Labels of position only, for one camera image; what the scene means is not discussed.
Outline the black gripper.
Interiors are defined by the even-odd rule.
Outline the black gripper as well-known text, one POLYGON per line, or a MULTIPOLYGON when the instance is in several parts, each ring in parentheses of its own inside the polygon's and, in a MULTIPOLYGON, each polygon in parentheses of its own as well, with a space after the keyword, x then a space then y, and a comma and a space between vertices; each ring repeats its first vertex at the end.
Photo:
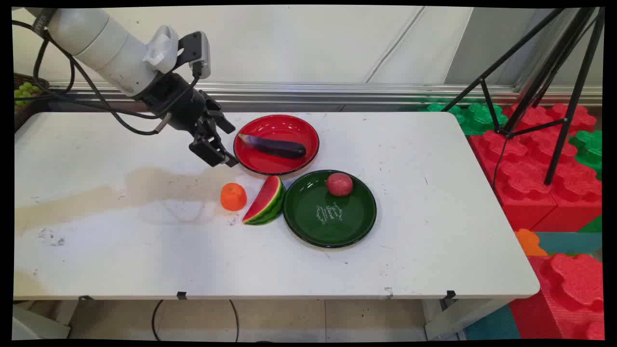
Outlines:
POLYGON ((145 104, 147 110, 156 116, 165 117, 170 113, 172 117, 168 125, 193 135, 189 150, 211 167, 234 167, 240 163, 224 148, 218 136, 208 137, 196 132, 200 118, 212 125, 214 133, 216 126, 227 134, 235 132, 236 128, 213 97, 191 86, 178 73, 157 73, 154 81, 135 95, 135 100, 145 104))

